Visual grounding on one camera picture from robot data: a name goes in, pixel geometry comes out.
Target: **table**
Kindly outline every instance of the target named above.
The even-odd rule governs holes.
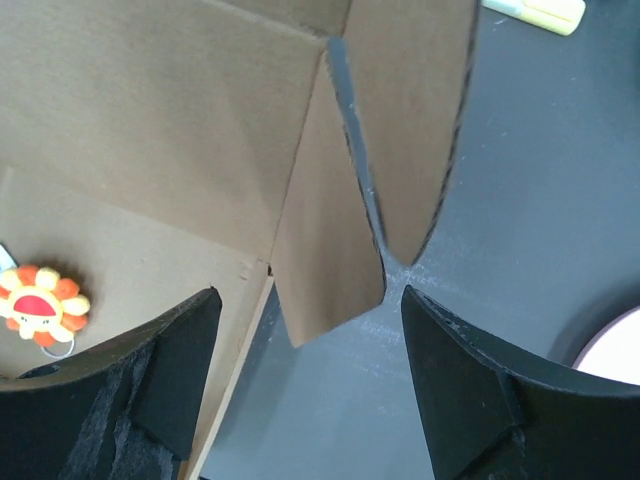
[[[591,1],[567,38],[481,17],[458,163],[423,258],[410,271],[387,259],[384,305],[300,350],[271,299],[205,477],[433,478],[406,283],[557,361],[640,304],[640,2]]]

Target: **blue-gray surface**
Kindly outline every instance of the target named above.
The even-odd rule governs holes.
[[[399,316],[406,283],[554,359],[640,303],[638,18],[640,2],[592,1],[563,38],[482,13],[458,163],[419,265],[388,263],[383,306],[300,350],[272,305],[204,476],[433,478]]]

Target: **highlighter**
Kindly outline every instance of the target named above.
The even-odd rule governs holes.
[[[584,0],[482,0],[482,5],[559,35],[572,34],[584,15]]]

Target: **orange flower toy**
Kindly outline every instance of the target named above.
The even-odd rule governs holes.
[[[80,287],[51,268],[24,265],[0,273],[0,315],[7,327],[43,348],[73,342],[87,324],[89,300]]]

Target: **cardboard box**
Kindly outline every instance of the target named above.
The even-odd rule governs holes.
[[[347,43],[386,243],[411,264],[451,168],[476,15],[474,0],[0,7],[0,241],[20,262],[80,274],[94,306],[78,348],[209,284],[222,296],[188,478],[270,268],[296,346],[384,296],[327,39]],[[0,341],[5,374],[47,361],[15,334]]]

